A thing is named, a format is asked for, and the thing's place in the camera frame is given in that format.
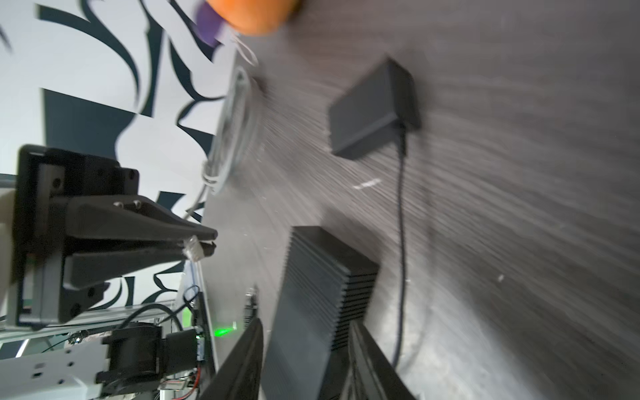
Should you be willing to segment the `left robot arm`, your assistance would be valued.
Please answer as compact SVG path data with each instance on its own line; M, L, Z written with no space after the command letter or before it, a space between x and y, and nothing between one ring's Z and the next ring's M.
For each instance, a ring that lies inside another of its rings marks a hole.
M138 171L111 158L25 145L1 196L5 324L38 331L74 320L114 278L213 254L218 234L138 194ZM164 335L131 313L106 338L1 363L4 399L94 399L155 390L196 368L194 330Z

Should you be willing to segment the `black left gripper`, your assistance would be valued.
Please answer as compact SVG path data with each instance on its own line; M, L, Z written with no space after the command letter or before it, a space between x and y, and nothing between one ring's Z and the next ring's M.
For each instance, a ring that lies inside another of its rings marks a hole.
M13 327L68 323L103 300L106 281L186 258L187 246L176 243L67 256L66 246L74 242L70 236L147 242L218 237L215 229L135 195L138 185L138 170L111 158L32 144L20 148L13 207Z

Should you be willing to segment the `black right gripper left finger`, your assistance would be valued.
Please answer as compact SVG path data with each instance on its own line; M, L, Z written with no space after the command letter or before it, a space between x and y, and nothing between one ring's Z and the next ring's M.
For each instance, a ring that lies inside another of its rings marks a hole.
M258 400L263 346L263 324L260 318L254 318L199 398Z

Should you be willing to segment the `black power adapter with cable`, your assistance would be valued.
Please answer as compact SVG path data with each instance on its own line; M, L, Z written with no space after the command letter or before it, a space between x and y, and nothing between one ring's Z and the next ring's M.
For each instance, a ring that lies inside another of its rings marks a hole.
M392 143L398 154L396 205L400 288L398 329L391 365L397 368L403 351L408 260L403 206L403 187L408 153L408 134L421 128L413 75L387 57L328 110L331 155L350 161L374 153Z

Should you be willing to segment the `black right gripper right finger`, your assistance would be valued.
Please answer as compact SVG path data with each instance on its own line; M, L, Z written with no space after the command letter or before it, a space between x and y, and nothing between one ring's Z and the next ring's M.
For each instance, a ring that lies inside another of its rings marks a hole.
M351 321L348 354L352 399L415 400L361 321Z

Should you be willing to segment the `black network switch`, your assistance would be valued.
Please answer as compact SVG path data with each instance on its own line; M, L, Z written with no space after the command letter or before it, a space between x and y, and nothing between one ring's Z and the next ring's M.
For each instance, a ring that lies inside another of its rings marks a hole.
M323 228L293 228L263 364L265 398L340 398L349 325L365 317L378 271Z

